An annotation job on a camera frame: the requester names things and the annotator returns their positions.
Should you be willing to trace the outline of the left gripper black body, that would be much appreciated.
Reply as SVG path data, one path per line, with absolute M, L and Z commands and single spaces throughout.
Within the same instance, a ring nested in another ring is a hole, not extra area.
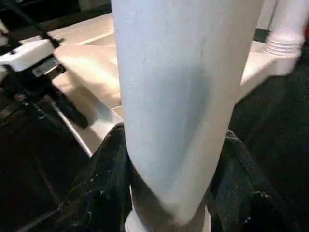
M 1 87 L 4 94 L 20 103 L 30 114 L 45 114 L 38 105 L 46 96 L 50 97 L 62 111 L 67 111 L 67 97 L 52 82 L 66 71 L 66 68 L 53 55 L 40 60 L 20 71 L 10 64 L 0 66 L 7 74 Z

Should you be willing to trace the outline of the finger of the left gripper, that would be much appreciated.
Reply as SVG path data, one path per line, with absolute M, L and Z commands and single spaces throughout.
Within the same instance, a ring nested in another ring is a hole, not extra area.
M 56 106 L 60 111 L 81 128 L 87 128 L 89 123 L 87 118 L 75 107 L 73 102 L 63 93 L 55 96 Z

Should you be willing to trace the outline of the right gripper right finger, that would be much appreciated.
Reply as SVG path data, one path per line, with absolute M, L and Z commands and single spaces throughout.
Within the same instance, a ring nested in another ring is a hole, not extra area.
M 295 232 L 297 221 L 245 144 L 225 134 L 210 193 L 224 232 Z

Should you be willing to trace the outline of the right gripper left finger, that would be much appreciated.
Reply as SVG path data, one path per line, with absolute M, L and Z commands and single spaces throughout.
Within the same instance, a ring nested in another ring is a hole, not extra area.
M 76 176 L 55 220 L 55 231 L 125 231 L 132 210 L 131 176 L 124 125 L 117 123 Z

